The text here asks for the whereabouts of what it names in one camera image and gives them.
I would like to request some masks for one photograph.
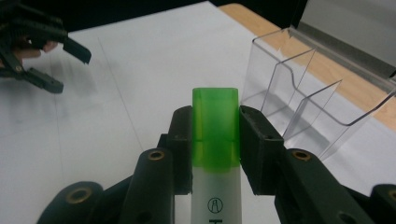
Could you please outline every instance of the wooden edge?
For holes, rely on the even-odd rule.
[[[241,23],[254,35],[266,35],[280,30],[276,25],[240,4],[232,3],[221,6],[219,9]]]

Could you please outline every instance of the white surface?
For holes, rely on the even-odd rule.
[[[132,175],[139,154],[167,133],[173,112],[191,104],[193,88],[235,87],[241,96],[254,37],[210,3],[71,36],[91,50],[89,65],[61,48],[24,63],[61,80],[62,94],[0,79],[1,224],[35,223],[72,183],[106,189]],[[370,166],[354,153],[326,162],[367,189],[373,179],[355,165]],[[254,196],[245,175],[242,192],[243,223],[279,223],[274,198]],[[177,224],[190,223],[190,208],[190,196],[176,196]]]

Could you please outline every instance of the green cap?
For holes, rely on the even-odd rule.
[[[192,165],[208,172],[239,166],[238,89],[192,91]]]

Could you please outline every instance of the clear acrylic organizer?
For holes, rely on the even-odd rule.
[[[368,119],[391,129],[396,86],[292,28],[252,42],[241,105],[260,110],[286,148],[331,156]]]

